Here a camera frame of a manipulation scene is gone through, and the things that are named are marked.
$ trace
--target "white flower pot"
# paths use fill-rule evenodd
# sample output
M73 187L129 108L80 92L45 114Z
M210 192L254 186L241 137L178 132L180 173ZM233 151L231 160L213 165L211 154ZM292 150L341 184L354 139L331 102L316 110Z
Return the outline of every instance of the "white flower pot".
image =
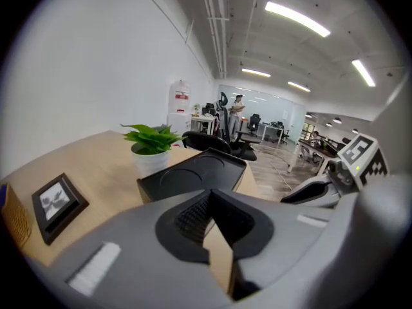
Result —
M169 165L170 150L158 154L137 154L133 153L135 163L141 178L152 175L155 172L166 169Z

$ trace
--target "table leg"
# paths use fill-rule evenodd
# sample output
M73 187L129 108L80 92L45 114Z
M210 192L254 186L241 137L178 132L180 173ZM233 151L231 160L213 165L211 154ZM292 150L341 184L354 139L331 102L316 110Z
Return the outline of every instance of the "table leg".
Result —
M282 141L282 135L283 135L283 128L281 129L281 136L279 137L279 140L277 141L277 144L280 144Z
M322 162L322 164L319 166L319 170L318 170L318 172L317 172L317 176L323 174L326 166L328 165L329 160L330 160L329 158L323 158L323 162Z
M211 130L212 130L212 122L208 121L207 122L207 134L208 135L212 135Z
M262 141L265 139L265 133L266 133L266 125L265 125L265 128L263 128Z
M292 169L295 167L297 156L299 155L299 152L301 152L301 144L298 142L296 144L295 151L294 151L294 153L293 153L293 155L292 155L292 157L290 158L290 161L289 161L288 173L292 172Z
M213 121L212 121L212 125L211 125L211 128L212 128L212 130L211 130L211 135L213 135L213 131L214 131L214 121L215 121L215 119L213 119Z

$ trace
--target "table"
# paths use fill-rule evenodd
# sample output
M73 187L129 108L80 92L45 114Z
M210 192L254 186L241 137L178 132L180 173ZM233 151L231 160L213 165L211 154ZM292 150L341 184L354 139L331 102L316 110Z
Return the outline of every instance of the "table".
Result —
M207 134L208 135L213 135L213 129L214 129L214 117L206 117L203 115L200 115L198 117L193 117L193 121L198 121L198 122L207 122Z
M65 248L119 212L143 205L137 188L139 173L135 167L131 143L114 131L106 131L60 147L22 166L3 181L10 182L26 207L32 234L23 252L49 266ZM169 165L188 159L199 151L172 147ZM66 173L73 185L89 201L55 241L47 246L34 219L32 194L48 181ZM259 190L247 165L236 192L259 196ZM204 246L211 251L211 270L223 289L229 287L232 251L219 228L213 226Z
M309 141L299 140L296 145L294 154L290 159L288 173L292 172L293 167L295 167L297 156L301 152L301 147L306 147L312 151L315 151L317 155L322 157L322 163L319 164L316 175L322 175L324 170L326 169L326 166L328 165L328 162L331 159L336 158L336 156L331 154L328 150L321 149L320 147L312 147Z
M278 129L278 130L281 131L281 136L279 136L279 140L277 141L277 144L281 143L282 134L283 134L283 128L282 127L274 127L274 126L266 125L266 124L261 124L261 125L265 127L265 128L263 128L262 141L265 139L266 128L272 128L272 129Z

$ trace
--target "black tray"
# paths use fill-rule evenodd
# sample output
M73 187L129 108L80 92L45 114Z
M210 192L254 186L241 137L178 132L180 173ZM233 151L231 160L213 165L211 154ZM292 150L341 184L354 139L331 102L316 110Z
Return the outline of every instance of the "black tray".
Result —
M144 203L178 194L206 189L233 190L246 162L230 154L209 148L177 165L138 179Z

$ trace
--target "green leaves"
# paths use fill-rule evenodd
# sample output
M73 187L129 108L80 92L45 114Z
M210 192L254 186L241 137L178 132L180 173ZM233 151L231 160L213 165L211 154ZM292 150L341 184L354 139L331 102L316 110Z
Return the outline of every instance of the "green leaves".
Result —
M122 125L122 127L131 127L137 131L131 131L124 134L125 140L137 142L142 147L138 150L140 155L156 155L164 151L170 150L171 144L183 138L170 132L170 126L156 129L146 125Z

